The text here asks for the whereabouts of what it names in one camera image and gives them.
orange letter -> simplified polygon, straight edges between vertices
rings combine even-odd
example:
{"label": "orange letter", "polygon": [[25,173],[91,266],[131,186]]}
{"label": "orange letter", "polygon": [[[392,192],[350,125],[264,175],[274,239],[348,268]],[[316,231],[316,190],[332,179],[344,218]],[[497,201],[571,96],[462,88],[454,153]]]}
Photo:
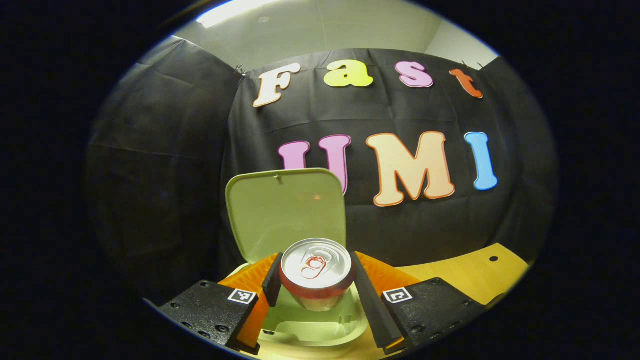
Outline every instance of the orange letter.
{"label": "orange letter", "polygon": [[376,151],[380,193],[373,198],[377,206],[398,205],[404,194],[398,190],[396,176],[413,200],[420,197],[424,176],[428,176],[424,196],[429,199],[453,194],[455,186],[449,179],[447,158],[444,154],[445,137],[437,131],[420,135],[415,157],[395,134],[376,134],[367,139],[367,146]]}
{"label": "orange letter", "polygon": [[299,63],[293,63],[260,75],[258,78],[262,80],[262,83],[260,84],[258,98],[253,102],[253,107],[259,108],[280,100],[282,94],[276,91],[276,86],[279,86],[282,90],[286,89],[291,81],[290,72],[295,74],[300,71],[300,69],[301,66]]}
{"label": "orange letter", "polygon": [[466,75],[460,69],[453,69],[449,71],[449,73],[455,76],[456,78],[458,78],[460,85],[462,85],[462,87],[465,89],[466,92],[469,93],[469,95],[473,97],[477,97],[478,99],[482,99],[482,93],[480,92],[480,90],[476,90],[476,88],[474,88],[474,86],[471,85],[471,83],[473,83],[474,80],[469,75]]}

pink letter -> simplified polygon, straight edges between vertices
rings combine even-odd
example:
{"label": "pink letter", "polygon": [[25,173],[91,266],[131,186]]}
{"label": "pink letter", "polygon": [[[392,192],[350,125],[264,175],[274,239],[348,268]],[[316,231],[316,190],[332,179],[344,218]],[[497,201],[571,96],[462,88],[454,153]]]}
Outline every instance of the pink letter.
{"label": "pink letter", "polygon": [[333,172],[342,183],[342,194],[347,193],[347,159],[345,149],[351,144],[348,135],[326,136],[318,142],[318,146],[326,151],[326,160],[329,170]]}
{"label": "pink letter", "polygon": [[400,61],[396,64],[396,71],[406,86],[410,88],[428,88],[433,85],[433,78],[424,72],[424,66],[416,62]]}
{"label": "pink letter", "polygon": [[289,142],[278,149],[278,153],[284,161],[284,169],[306,168],[305,154],[311,146],[308,142]]}

open lid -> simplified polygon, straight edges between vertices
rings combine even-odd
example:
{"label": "open lid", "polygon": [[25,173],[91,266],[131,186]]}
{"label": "open lid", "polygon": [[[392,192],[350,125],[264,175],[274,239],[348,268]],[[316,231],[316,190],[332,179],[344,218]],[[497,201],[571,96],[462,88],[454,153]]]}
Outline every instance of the open lid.
{"label": "open lid", "polygon": [[249,263],[309,238],[347,245],[342,185],[327,169],[238,175],[229,181],[226,197],[238,249]]}

soda can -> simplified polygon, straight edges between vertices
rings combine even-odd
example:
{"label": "soda can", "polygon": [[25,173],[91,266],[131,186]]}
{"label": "soda can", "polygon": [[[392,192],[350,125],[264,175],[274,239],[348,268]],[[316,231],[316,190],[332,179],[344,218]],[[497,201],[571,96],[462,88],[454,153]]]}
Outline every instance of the soda can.
{"label": "soda can", "polygon": [[354,277],[349,252],[329,239],[301,240],[284,252],[280,263],[282,284],[302,307],[311,311],[333,309]]}

ceiling light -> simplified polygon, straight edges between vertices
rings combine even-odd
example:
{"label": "ceiling light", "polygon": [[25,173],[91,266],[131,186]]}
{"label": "ceiling light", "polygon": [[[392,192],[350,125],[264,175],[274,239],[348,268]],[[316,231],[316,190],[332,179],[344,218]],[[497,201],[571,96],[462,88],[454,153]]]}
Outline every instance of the ceiling light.
{"label": "ceiling light", "polygon": [[279,0],[233,0],[209,10],[196,21],[201,23],[205,29],[209,29],[211,26],[217,25],[224,20],[231,19],[243,12],[259,8],[262,5],[275,3],[276,1]]}

